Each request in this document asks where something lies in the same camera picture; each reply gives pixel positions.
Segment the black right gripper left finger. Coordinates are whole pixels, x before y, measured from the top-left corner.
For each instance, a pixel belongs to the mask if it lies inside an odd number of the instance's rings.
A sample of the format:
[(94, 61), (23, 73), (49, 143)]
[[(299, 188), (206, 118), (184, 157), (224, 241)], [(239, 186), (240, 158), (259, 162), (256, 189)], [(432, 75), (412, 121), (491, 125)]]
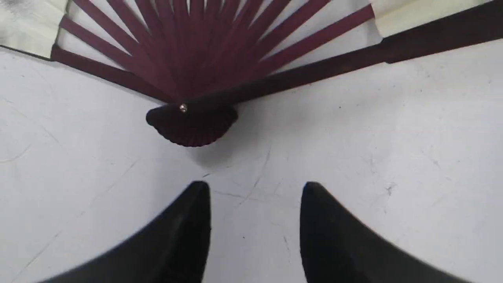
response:
[(46, 282), (201, 283), (210, 240), (210, 187), (194, 181), (133, 236)]

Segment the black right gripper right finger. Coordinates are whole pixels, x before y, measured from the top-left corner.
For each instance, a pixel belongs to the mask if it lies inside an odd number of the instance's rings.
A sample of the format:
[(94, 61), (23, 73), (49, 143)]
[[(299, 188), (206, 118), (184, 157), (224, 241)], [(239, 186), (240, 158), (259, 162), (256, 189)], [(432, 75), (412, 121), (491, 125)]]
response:
[(299, 233), (308, 283), (464, 282), (379, 236), (318, 182), (304, 185)]

